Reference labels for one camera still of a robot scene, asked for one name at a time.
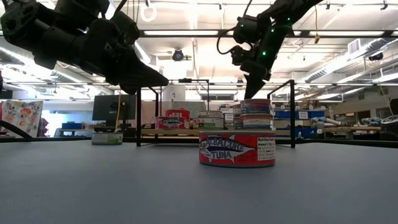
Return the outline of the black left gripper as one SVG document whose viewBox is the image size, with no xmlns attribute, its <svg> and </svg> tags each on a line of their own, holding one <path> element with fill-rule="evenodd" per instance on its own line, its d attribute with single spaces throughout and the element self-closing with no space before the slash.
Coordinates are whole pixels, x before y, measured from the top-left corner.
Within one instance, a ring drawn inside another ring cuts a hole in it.
<svg viewBox="0 0 398 224">
<path fill-rule="evenodd" d="M 93 21 L 79 52 L 80 67 L 104 76 L 106 82 L 119 85 L 128 95 L 135 95 L 142 87 L 167 86 L 169 80 L 136 55 L 132 45 L 138 36 L 136 23 L 130 18 Z"/>
</svg>

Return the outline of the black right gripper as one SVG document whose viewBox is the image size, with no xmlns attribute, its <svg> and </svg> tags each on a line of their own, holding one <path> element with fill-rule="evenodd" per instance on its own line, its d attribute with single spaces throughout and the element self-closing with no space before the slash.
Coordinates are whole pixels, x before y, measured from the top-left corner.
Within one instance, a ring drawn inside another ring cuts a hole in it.
<svg viewBox="0 0 398 224">
<path fill-rule="evenodd" d="M 270 80 L 271 69 L 285 36 L 293 33 L 291 25 L 268 27 L 256 45 L 251 61 L 244 61 L 240 65 L 240 69 L 248 73 L 244 76 L 246 79 L 245 100 L 251 99 L 264 86 L 263 80 Z"/>
</svg>

